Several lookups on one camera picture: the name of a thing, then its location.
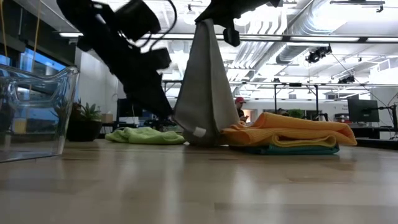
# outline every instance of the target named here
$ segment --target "track light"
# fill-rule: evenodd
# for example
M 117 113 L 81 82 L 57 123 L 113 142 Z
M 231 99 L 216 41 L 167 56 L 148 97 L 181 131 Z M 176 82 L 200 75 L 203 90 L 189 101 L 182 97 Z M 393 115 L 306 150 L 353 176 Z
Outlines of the track light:
M 318 47 L 316 50 L 311 50 L 310 54 L 305 58 L 308 63 L 317 63 L 319 60 L 332 53 L 330 45 L 327 47 Z
M 350 75 L 346 78 L 342 78 L 341 80 L 338 80 L 338 84 L 349 84 L 349 83 L 354 83 L 355 82 L 355 77 L 353 75 Z

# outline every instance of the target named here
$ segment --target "plant pot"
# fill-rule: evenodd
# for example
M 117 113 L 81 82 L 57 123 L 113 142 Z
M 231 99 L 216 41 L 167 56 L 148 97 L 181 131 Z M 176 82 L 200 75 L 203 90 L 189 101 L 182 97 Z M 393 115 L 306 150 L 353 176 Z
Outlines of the plant pot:
M 2 103 L 0 107 L 0 133 L 10 130 L 13 119 L 14 110 L 8 104 Z
M 67 139 L 75 142 L 94 141 L 101 132 L 101 121 L 69 121 Z

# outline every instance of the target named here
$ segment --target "ceiling light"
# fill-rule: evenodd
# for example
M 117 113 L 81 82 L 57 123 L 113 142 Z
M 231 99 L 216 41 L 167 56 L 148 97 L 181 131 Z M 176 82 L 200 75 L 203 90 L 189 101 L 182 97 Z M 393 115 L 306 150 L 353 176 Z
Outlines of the ceiling light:
M 229 84 L 243 84 L 243 82 L 229 82 Z
M 330 1 L 330 4 L 362 5 L 362 6 L 379 6 L 385 3 L 386 3 L 385 1 L 366 1 L 366 0 Z
M 288 46 L 315 46 L 315 47 L 327 47 L 328 43 L 297 43 L 297 42 L 288 42 L 286 43 Z
M 159 39 L 163 36 L 163 34 L 152 34 L 151 39 Z M 145 34 L 141 37 L 141 39 L 148 39 L 149 38 L 149 34 Z M 164 36 L 164 40 L 193 40 L 193 34 L 166 34 Z
M 290 40 L 293 41 L 309 41 L 309 42 L 357 42 L 359 37 L 291 37 Z
M 308 63 L 317 63 L 319 60 L 332 53 L 330 45 L 328 47 L 319 47 L 316 50 L 311 50 L 310 55 L 305 58 Z
M 78 33 L 78 32 L 61 32 L 60 36 L 61 37 L 67 37 L 67 38 L 77 38 L 82 36 L 82 33 Z
M 240 38 L 242 41 L 256 41 L 256 40 L 278 41 L 278 40 L 282 40 L 282 36 L 256 35 L 256 34 L 254 34 L 254 35 L 253 34 L 241 34 Z
M 398 42 L 398 37 L 370 37 L 367 42 Z

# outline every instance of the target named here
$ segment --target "black cable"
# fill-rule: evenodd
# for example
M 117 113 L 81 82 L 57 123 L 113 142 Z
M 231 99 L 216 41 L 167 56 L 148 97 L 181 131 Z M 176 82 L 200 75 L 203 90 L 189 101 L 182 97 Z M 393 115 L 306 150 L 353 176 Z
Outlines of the black cable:
M 331 54 L 332 54 L 332 56 L 336 59 L 336 61 L 346 70 L 346 72 L 348 72 L 350 75 L 352 75 L 352 76 L 354 77 L 354 75 L 351 74 L 351 72 L 348 71 L 348 69 L 336 58 L 336 56 L 335 56 L 333 53 L 331 53 Z M 383 101 L 381 101 L 377 96 L 375 96 L 369 89 L 367 89 L 363 83 L 361 83 L 360 81 L 358 81 L 355 77 L 354 77 L 354 79 L 355 79 L 355 81 L 357 81 L 359 84 L 361 84 L 362 87 L 363 87 L 365 90 L 367 90 L 373 97 L 375 97 L 377 100 L 379 100 L 380 103 L 382 103 L 386 108 L 388 108 L 388 106 L 387 106 L 385 103 L 383 103 Z M 388 113 L 390 114 L 390 119 L 391 119 L 392 123 L 394 124 L 394 120 L 392 119 L 392 114 L 391 114 L 391 112 L 390 112 L 389 109 L 387 109 L 387 110 L 388 110 Z
M 167 0 L 167 1 L 170 3 L 170 5 L 171 5 L 172 8 L 173 8 L 173 11 L 174 11 L 174 22 L 173 22 L 172 26 L 168 29 L 168 31 L 166 31 L 159 39 L 155 40 L 155 42 L 152 43 L 152 45 L 151 45 L 150 48 L 149 48 L 150 51 L 152 50 L 152 48 L 154 47 L 154 45 L 155 45 L 156 43 L 158 43 L 160 40 L 162 40 L 163 37 L 164 37 L 166 34 L 168 34 L 168 33 L 174 28 L 175 24 L 177 23 L 177 9 L 175 8 L 174 3 L 173 3 L 171 0 Z
M 391 101 L 392 101 L 397 95 L 398 95 L 398 93 L 396 93 L 396 94 L 391 98 L 391 100 L 388 102 L 387 106 L 390 106 Z
M 152 34 L 149 34 L 147 40 L 145 40 L 145 43 L 143 43 L 141 46 L 137 46 L 137 47 L 139 47 L 139 48 L 145 47 L 149 43 L 151 37 L 152 37 Z

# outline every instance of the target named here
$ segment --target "computer monitor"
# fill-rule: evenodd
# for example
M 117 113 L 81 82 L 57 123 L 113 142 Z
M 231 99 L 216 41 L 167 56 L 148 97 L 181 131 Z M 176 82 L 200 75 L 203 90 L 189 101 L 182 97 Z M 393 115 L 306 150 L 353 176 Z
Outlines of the computer monitor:
M 118 115 L 119 117 L 140 117 L 142 116 L 142 108 L 133 105 L 128 99 L 118 99 Z
M 352 122 L 380 122 L 376 100 L 348 99 L 348 113 Z

